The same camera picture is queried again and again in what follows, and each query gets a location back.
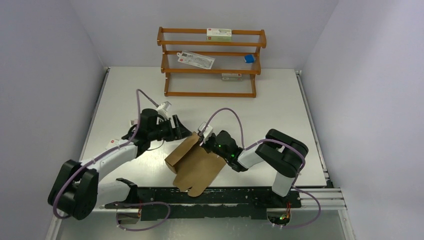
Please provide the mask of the brown cardboard box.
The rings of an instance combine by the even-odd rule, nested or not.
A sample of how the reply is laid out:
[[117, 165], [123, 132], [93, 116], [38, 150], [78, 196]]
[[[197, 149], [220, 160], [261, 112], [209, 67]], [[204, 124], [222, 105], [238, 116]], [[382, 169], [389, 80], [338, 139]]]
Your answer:
[[193, 132], [164, 160], [175, 174], [172, 184], [193, 198], [199, 197], [227, 165], [222, 157], [207, 153], [198, 143], [199, 139]]

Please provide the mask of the orange wooden shelf rack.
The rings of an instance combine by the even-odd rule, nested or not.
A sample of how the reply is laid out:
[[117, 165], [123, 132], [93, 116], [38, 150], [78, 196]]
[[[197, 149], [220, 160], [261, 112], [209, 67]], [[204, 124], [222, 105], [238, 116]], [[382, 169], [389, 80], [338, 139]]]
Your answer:
[[[226, 29], [225, 36], [211, 36], [212, 28], [159, 27], [156, 43], [161, 47], [160, 71], [165, 75], [166, 97], [255, 98], [256, 77], [261, 74], [261, 50], [267, 47], [265, 30]], [[224, 75], [248, 77], [249, 92], [172, 91], [172, 75]]]

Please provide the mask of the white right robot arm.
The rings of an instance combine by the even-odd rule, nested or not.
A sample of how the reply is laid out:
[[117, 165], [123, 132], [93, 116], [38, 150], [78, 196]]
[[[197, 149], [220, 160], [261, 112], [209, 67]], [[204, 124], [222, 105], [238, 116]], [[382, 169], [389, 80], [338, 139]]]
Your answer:
[[245, 172], [259, 163], [267, 163], [276, 171], [271, 186], [270, 202], [282, 207], [289, 200], [289, 192], [306, 164], [309, 148], [301, 141], [276, 129], [270, 129], [264, 139], [247, 148], [237, 145], [231, 135], [222, 130], [218, 134], [199, 133], [200, 146], [207, 153], [223, 158], [236, 172]]

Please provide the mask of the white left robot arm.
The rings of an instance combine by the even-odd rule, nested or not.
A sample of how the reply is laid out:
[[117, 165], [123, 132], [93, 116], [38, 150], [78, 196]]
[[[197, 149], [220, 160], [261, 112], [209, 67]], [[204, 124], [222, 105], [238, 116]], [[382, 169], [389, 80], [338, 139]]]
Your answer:
[[157, 110], [146, 108], [139, 114], [137, 123], [127, 134], [105, 152], [83, 160], [66, 161], [60, 168], [47, 202], [53, 213], [65, 213], [65, 218], [82, 220], [94, 208], [116, 203], [132, 208], [139, 202], [138, 186], [125, 179], [117, 178], [104, 183], [102, 179], [121, 165], [140, 157], [151, 142], [172, 142], [191, 136], [177, 115], [166, 119]]

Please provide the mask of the small box lower shelf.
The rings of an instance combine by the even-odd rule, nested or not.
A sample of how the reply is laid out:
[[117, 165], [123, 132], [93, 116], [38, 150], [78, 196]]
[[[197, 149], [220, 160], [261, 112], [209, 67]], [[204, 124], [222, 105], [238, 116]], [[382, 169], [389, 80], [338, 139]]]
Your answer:
[[225, 82], [240, 82], [243, 76], [240, 73], [222, 73], [221, 80]]

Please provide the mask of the green white box top shelf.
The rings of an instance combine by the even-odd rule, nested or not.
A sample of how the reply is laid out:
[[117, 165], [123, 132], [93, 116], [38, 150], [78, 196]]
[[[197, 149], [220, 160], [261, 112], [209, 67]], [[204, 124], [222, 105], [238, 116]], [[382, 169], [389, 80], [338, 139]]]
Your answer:
[[211, 42], [231, 42], [232, 30], [226, 28], [207, 28], [206, 40]]

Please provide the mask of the small pink white object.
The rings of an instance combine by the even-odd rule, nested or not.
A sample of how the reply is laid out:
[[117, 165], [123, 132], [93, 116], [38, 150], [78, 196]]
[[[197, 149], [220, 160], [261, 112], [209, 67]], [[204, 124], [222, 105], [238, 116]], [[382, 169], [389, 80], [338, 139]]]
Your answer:
[[129, 121], [129, 125], [131, 127], [134, 126], [134, 125], [136, 125], [137, 123], [138, 123], [138, 120], [137, 119], [132, 119], [132, 120]]

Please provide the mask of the white flat package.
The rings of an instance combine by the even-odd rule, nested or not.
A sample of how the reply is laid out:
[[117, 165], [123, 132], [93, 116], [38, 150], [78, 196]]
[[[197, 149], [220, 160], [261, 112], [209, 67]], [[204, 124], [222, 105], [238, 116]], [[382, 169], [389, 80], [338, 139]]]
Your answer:
[[197, 54], [190, 51], [177, 52], [178, 62], [200, 69], [210, 70], [215, 62], [215, 58]]

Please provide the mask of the small blue object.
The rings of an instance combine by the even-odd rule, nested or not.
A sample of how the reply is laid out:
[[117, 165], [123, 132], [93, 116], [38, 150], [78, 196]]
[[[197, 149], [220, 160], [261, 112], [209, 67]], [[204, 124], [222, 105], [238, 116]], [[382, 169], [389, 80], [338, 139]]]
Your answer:
[[248, 54], [244, 56], [244, 62], [247, 64], [252, 64], [256, 61], [256, 57], [253, 54]]

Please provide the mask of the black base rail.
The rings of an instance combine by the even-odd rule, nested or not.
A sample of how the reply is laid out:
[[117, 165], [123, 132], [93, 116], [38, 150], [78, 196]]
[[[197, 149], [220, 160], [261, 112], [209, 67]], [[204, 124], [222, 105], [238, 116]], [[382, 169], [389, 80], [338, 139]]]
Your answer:
[[197, 197], [176, 187], [139, 187], [137, 197], [129, 200], [130, 209], [141, 207], [141, 221], [159, 220], [170, 212], [171, 219], [239, 218], [267, 220], [268, 210], [302, 206], [300, 194], [292, 190], [279, 196], [269, 186], [208, 187]]

